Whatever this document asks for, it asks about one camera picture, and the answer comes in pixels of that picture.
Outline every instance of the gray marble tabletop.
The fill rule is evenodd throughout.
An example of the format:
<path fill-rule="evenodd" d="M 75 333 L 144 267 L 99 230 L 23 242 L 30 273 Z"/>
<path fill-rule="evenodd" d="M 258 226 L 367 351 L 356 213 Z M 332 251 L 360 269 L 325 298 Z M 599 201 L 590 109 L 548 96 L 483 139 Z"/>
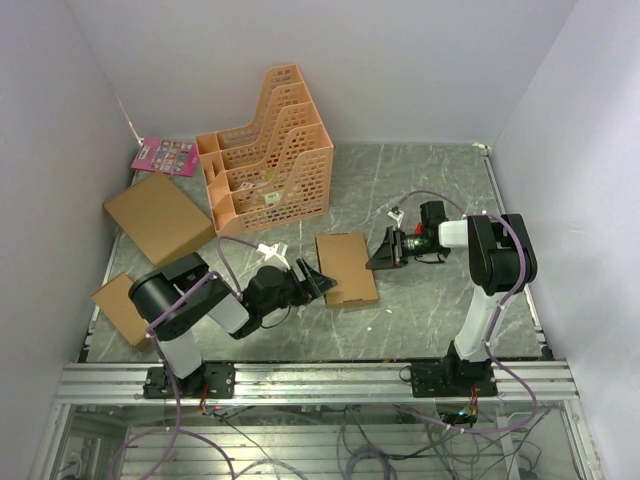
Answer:
<path fill-rule="evenodd" d="M 209 212 L 201 171 L 194 178 L 172 180 L 203 211 Z M 417 188 L 442 192 L 470 214 L 482 210 L 498 212 L 489 174 L 476 147 L 340 144 L 333 160 L 328 214 L 243 238 L 266 244 L 284 241 L 289 245 L 290 261 L 302 256 L 314 267 L 314 239 L 321 233 L 364 232 L 373 253 L 385 228 L 392 223 L 387 216 L 390 206 L 402 194 Z M 405 228 L 419 222 L 419 204 L 429 199 L 415 195 L 403 205 Z M 445 208 L 450 219 L 459 218 L 453 208 Z M 224 250 L 241 283 L 246 285 L 260 265 L 261 256 L 232 242 L 227 242 Z M 225 273 L 214 242 L 199 253 L 212 269 Z M 109 278 L 125 272 L 135 280 L 152 269 L 131 239 L 121 234 Z M 194 326 L 196 342 L 209 360 L 393 359 L 446 353 L 471 302 L 466 252 L 452 252 L 441 265 L 410 261 L 402 269 L 375 272 L 375 279 L 380 295 L 375 306 L 329 310 L 324 300 L 318 299 L 306 308 L 292 311 L 277 328 L 259 330 L 243 340 L 232 339 L 205 317 Z M 275 323 L 284 313 L 274 312 L 265 324 Z M 98 313 L 93 330 L 89 362 L 146 362 L 156 358 L 152 349 L 138 352 L 129 346 L 102 312 Z M 499 356 L 540 355 L 524 295 L 507 312 L 495 351 Z"/>

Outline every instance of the large cardboard box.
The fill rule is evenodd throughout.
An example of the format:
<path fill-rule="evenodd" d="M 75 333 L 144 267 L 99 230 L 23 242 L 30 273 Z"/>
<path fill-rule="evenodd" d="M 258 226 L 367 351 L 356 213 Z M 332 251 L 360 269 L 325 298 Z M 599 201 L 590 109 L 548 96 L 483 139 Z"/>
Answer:
<path fill-rule="evenodd" d="M 369 251 L 362 232 L 318 235 L 316 249 L 320 271 L 338 282 L 324 296 L 327 308 L 378 303 L 373 272 L 365 268 Z"/>
<path fill-rule="evenodd" d="M 104 208 L 156 267 L 215 236 L 211 220 L 162 173 L 127 188 Z"/>
<path fill-rule="evenodd" d="M 147 322 L 129 299 L 131 285 L 133 281 L 121 273 L 104 284 L 91 298 L 127 341 L 143 351 L 149 347 L 151 341 L 146 338 Z"/>

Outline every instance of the cardboard box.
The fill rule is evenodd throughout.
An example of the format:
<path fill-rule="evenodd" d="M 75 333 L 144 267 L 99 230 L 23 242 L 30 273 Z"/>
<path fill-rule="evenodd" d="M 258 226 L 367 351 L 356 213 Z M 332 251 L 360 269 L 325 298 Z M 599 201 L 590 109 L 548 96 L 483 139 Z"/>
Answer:
<path fill-rule="evenodd" d="M 162 173 L 127 188 L 104 208 L 156 267 L 215 236 L 211 220 Z"/>
<path fill-rule="evenodd" d="M 127 341 L 140 351 L 146 350 L 151 341 L 145 337 L 147 322 L 140 316 L 129 299 L 133 280 L 121 273 L 100 288 L 91 298 Z"/>
<path fill-rule="evenodd" d="M 320 271 L 338 282 L 324 296 L 327 308 L 378 303 L 373 272 L 365 268 L 369 251 L 362 232 L 318 235 L 316 249 Z"/>

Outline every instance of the file organizer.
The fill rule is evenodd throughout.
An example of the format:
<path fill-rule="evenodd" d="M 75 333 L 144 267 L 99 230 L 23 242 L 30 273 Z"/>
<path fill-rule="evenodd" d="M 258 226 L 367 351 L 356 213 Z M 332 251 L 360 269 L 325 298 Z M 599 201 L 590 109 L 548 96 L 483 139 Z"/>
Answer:
<path fill-rule="evenodd" d="M 322 215 L 333 144 L 295 65 L 265 75 L 253 121 L 196 137 L 218 235 Z"/>

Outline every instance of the gray wall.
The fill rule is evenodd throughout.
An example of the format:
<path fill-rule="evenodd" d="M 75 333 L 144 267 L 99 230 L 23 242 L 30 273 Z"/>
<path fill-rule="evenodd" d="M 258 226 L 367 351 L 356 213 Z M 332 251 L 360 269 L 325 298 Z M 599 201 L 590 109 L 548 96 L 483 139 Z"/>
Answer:
<path fill-rule="evenodd" d="M 638 478 L 640 3 L 580 0 L 494 148 L 611 479 Z"/>
<path fill-rule="evenodd" d="M 0 14 L 0 476 L 27 478 L 113 236 L 134 139 L 63 0 Z"/>
<path fill-rule="evenodd" d="M 142 135 L 247 123 L 298 63 L 334 140 L 492 142 L 575 0 L 69 0 Z"/>

